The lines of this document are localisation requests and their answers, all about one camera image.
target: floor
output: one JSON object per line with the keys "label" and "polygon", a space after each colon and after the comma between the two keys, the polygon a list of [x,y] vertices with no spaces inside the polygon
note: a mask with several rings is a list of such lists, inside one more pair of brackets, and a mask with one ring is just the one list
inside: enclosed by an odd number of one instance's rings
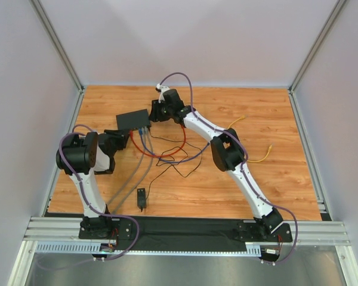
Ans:
{"label": "floor", "polygon": [[[177,88],[185,104],[190,103],[189,90]],[[159,94],[150,86],[89,86],[79,112],[77,124],[85,124],[102,132],[117,129],[116,115],[139,109],[151,109],[151,100]],[[227,127],[240,116],[233,128],[246,147],[251,160],[263,158],[269,145],[273,148],[261,163],[248,163],[249,169],[266,197],[277,205],[292,210],[299,220],[321,220],[316,196],[308,172],[300,137],[295,124],[286,89],[246,88],[194,88],[194,106],[203,116],[216,125]],[[134,138],[141,147],[140,138]],[[172,120],[152,123],[151,134],[175,141],[183,140],[180,125]],[[187,142],[203,148],[206,142],[193,131],[186,129]],[[155,153],[179,146],[180,143],[152,138]],[[186,145],[188,156],[199,152]],[[115,154],[116,169],[112,175],[96,176],[98,187],[106,202],[118,191],[135,169],[141,153],[129,140],[127,148]],[[185,157],[182,151],[176,160]],[[176,166],[187,175],[200,162],[201,156]],[[142,164],[126,188],[108,205],[114,210],[126,193],[142,177],[150,159],[144,156]],[[168,165],[152,168],[138,187],[148,192],[149,185]],[[187,178],[182,178],[174,168],[151,184],[147,209],[137,208],[134,191],[120,206],[123,215],[252,218],[251,209],[231,177],[219,171],[213,161],[211,149],[203,152],[200,166]],[[48,209],[49,212],[82,213],[83,208],[76,188],[70,178],[61,173]],[[285,219],[290,215],[282,212]]]}

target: side panel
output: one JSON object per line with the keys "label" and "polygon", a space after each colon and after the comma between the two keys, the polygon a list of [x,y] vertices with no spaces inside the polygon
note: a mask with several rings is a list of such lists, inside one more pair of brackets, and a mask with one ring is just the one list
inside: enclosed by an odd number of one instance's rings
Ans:
{"label": "side panel", "polygon": [[330,211],[358,261],[358,0],[347,3],[295,97]]}
{"label": "side panel", "polygon": [[0,285],[40,215],[78,91],[28,1],[0,1]]}
{"label": "side panel", "polygon": [[[42,0],[84,84],[291,84],[336,0]],[[180,77],[170,84],[186,84]]]}

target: gray floor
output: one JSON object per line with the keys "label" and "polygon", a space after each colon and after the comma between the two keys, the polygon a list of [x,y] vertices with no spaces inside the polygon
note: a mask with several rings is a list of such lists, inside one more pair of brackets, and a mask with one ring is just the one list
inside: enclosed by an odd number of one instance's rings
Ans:
{"label": "gray floor", "polygon": [[[87,258],[87,254],[35,256],[50,268]],[[274,267],[256,258],[132,255],[63,271],[43,271],[32,265],[27,285],[346,285],[339,265],[334,247],[297,247],[290,260]]]}

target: metal frame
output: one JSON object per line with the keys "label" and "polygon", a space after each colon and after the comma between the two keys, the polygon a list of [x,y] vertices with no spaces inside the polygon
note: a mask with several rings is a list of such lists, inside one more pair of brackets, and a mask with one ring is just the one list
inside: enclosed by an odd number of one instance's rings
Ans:
{"label": "metal frame", "polygon": [[[48,36],[51,39],[54,47],[56,48],[58,54],[60,55],[62,61],[64,62],[67,71],[70,74],[70,77],[74,81],[75,85],[79,89],[79,96],[76,108],[74,110],[73,116],[69,124],[69,130],[73,127],[78,116],[79,109],[82,104],[82,99],[84,96],[84,87],[82,86],[68,56],[66,55],[50,20],[40,3],[40,0],[29,0],[32,6],[35,9],[41,23],[45,27],[45,30]],[[313,181],[314,189],[316,191],[317,202],[319,203],[319,209],[322,213],[328,212],[329,206],[328,202],[325,200],[323,184],[320,181],[320,173],[315,164],[314,155],[311,147],[308,143],[307,133],[303,125],[302,116],[300,114],[297,99],[295,97],[295,90],[299,85],[301,79],[303,78],[306,70],[308,69],[310,63],[315,58],[319,48],[321,47],[323,41],[326,39],[328,33],[330,32],[332,26],[336,22],[337,18],[341,14],[342,9],[344,8],[347,0],[337,0],[337,3],[334,6],[330,16],[328,17],[323,29],[319,33],[316,41],[311,47],[310,52],[306,56],[300,70],[298,71],[293,83],[289,87],[289,99],[291,106],[294,112],[295,121],[300,132],[301,141],[303,143],[303,148],[305,156],[307,159],[308,167],[310,170],[310,175]],[[49,200],[53,194],[55,184],[58,178],[57,167],[54,169],[54,174],[51,182],[48,184],[48,195],[45,199],[44,212],[45,214]],[[84,245],[86,244],[98,244],[103,242],[102,240],[98,241],[82,241],[78,240],[79,232],[79,222],[80,218],[68,218],[68,217],[32,217],[29,225],[27,227],[24,240],[20,247],[13,271],[10,277],[8,285],[24,285],[26,282],[26,277],[30,270],[30,264],[33,259],[33,255],[36,251],[40,251],[49,247],[57,247],[59,245],[65,245],[66,247],[71,247],[72,251],[80,251],[81,248],[74,248],[73,245]],[[292,232],[295,231],[295,223],[293,221],[288,221],[291,226]],[[358,285],[358,266],[356,259],[353,255],[351,249],[351,244],[348,239],[344,224],[342,222],[298,222],[299,225],[299,237],[297,245],[334,245],[337,250],[338,257],[340,258],[340,264],[346,283],[348,285]],[[267,245],[265,243],[247,243],[247,245],[257,246],[257,245]],[[164,254],[157,253],[156,251],[145,252],[145,251],[135,251],[131,254]],[[177,255],[205,255],[208,253],[176,253]],[[213,256],[222,256],[223,253],[209,253]]]}

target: red cable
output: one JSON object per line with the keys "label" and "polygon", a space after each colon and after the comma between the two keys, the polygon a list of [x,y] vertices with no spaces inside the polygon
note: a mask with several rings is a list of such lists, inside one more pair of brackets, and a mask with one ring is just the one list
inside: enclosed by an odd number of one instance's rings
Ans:
{"label": "red cable", "polygon": [[185,129],[184,129],[184,127],[183,127],[182,125],[181,125],[180,127],[181,127],[182,130],[183,130],[183,136],[184,136],[183,143],[182,143],[181,147],[179,147],[179,149],[177,149],[176,151],[172,152],[171,154],[167,154],[167,155],[158,156],[158,155],[151,155],[151,154],[149,154],[149,153],[145,153],[145,152],[144,152],[141,148],[139,148],[139,146],[135,143],[134,138],[132,137],[132,130],[130,131],[130,138],[131,138],[131,141],[132,141],[132,143],[134,144],[134,146],[137,147],[137,149],[138,149],[140,152],[142,152],[144,155],[146,155],[146,156],[153,157],[153,158],[169,157],[169,156],[174,155],[175,153],[179,152],[179,151],[184,147],[184,144],[186,143],[186,140],[187,140],[187,138],[186,138],[186,131],[185,131]]}

